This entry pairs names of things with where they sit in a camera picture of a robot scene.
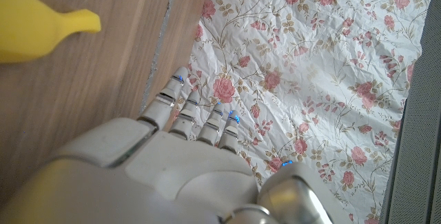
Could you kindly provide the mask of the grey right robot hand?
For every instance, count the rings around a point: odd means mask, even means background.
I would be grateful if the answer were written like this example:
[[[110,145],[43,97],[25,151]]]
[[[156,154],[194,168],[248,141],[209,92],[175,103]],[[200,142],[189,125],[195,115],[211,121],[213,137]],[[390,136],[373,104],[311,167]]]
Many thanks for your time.
[[[64,145],[11,198],[2,223],[344,223],[325,184],[283,161],[258,186],[237,155],[239,116],[216,105],[195,141],[191,93],[164,130],[187,78],[179,68],[137,119],[117,118]]]

